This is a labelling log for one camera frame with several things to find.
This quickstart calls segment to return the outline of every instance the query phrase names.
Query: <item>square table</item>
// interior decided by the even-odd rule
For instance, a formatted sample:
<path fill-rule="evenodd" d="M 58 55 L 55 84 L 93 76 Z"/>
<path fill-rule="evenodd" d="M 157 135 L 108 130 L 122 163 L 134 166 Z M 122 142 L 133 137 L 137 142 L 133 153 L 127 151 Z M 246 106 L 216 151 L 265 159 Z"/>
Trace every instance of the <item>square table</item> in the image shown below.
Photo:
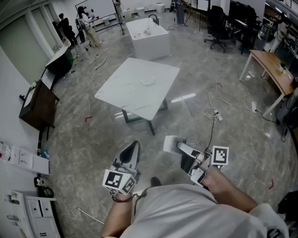
<path fill-rule="evenodd" d="M 151 120 L 163 103 L 180 69 L 142 59 L 127 60 L 112 74 L 98 90 L 95 97 L 122 109 L 126 123 L 140 119 L 148 122 L 154 135 Z M 127 112 L 139 116 L 129 119 Z"/>
<path fill-rule="evenodd" d="M 293 76 L 288 69 L 286 69 L 286 74 L 284 75 L 280 72 L 280 60 L 274 53 L 269 53 L 266 51 L 259 50 L 250 50 L 250 55 L 248 60 L 244 66 L 244 69 L 241 73 L 239 81 L 242 80 L 244 74 L 246 73 L 247 67 L 253 57 L 264 69 L 262 73 L 262 77 L 264 77 L 267 72 L 269 76 L 272 78 L 276 86 L 280 89 L 281 95 L 280 97 L 270 106 L 267 111 L 263 114 L 263 117 L 267 116 L 268 113 L 272 111 L 273 108 L 286 96 L 294 92 L 294 88 L 292 86 Z"/>

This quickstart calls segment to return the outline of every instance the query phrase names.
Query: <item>power strip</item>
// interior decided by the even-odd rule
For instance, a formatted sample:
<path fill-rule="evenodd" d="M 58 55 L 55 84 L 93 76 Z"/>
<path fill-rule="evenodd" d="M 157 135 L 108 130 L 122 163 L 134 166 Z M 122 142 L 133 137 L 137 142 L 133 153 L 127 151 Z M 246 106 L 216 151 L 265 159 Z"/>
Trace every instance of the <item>power strip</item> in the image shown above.
<path fill-rule="evenodd" d="M 218 113 L 218 114 L 217 114 L 217 118 L 218 118 L 219 121 L 222 121 L 223 118 L 222 118 L 222 116 L 219 114 L 219 111 L 218 111 L 217 109 L 215 109 L 215 108 L 213 108 L 213 111 L 214 111 L 214 114 L 215 114 L 215 113 Z"/>
<path fill-rule="evenodd" d="M 256 102 L 255 101 L 252 101 L 251 102 L 251 110 L 252 110 L 252 112 L 253 113 L 256 113 L 257 111 L 257 104 L 256 104 Z"/>

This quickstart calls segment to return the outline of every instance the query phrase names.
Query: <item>whiteboard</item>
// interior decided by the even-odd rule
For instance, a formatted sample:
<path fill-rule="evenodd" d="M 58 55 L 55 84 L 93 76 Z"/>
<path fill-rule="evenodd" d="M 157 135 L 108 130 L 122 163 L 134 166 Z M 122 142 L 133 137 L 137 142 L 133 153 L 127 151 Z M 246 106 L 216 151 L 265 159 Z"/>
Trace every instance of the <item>whiteboard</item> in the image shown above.
<path fill-rule="evenodd" d="M 94 15 L 95 18 L 103 18 L 112 14 L 116 14 L 116 10 L 113 4 L 113 0 L 86 0 L 75 5 L 76 9 L 78 7 L 86 7 L 85 13 Z"/>

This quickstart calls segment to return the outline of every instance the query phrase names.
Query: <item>white shirt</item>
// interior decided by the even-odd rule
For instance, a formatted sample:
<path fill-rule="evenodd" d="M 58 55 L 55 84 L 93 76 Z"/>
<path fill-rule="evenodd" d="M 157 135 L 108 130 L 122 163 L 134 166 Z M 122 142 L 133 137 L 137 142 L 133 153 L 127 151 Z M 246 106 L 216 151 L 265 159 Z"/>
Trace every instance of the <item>white shirt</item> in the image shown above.
<path fill-rule="evenodd" d="M 269 204 L 245 213 L 219 205 L 198 186 L 168 185 L 147 190 L 121 238 L 267 238 L 271 229 L 289 237 L 286 224 Z"/>
<path fill-rule="evenodd" d="M 81 18 L 81 20 L 84 22 L 84 24 L 85 24 L 85 28 L 88 30 L 90 27 L 92 27 L 93 26 L 93 23 L 90 23 L 92 20 L 93 20 L 93 18 L 92 17 L 89 17 L 88 18 L 88 16 L 86 15 L 86 14 L 84 14 L 84 13 L 82 13 L 82 18 Z"/>
<path fill-rule="evenodd" d="M 284 35 L 282 35 L 282 33 L 286 34 L 287 33 L 287 25 L 282 22 L 278 25 L 278 29 L 277 31 L 274 33 L 274 37 L 277 37 L 278 40 L 281 42 L 284 39 Z"/>

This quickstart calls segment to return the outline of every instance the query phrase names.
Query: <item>pole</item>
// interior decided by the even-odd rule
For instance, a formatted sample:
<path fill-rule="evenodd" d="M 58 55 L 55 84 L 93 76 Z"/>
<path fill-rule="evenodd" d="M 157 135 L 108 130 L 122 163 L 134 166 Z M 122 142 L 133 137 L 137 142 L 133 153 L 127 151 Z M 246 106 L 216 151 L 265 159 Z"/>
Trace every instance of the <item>pole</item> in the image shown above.
<path fill-rule="evenodd" d="M 99 223 L 101 223 L 101 224 L 104 225 L 104 222 L 102 222 L 102 221 L 99 220 L 99 219 L 96 219 L 95 217 L 92 217 L 90 214 L 86 213 L 86 212 L 83 211 L 81 208 L 77 207 L 76 209 L 78 209 L 80 212 L 83 212 L 83 213 L 84 213 L 85 215 L 87 215 L 88 217 L 90 217 L 90 218 L 94 219 L 95 221 L 97 221 L 97 222 L 99 222 Z"/>

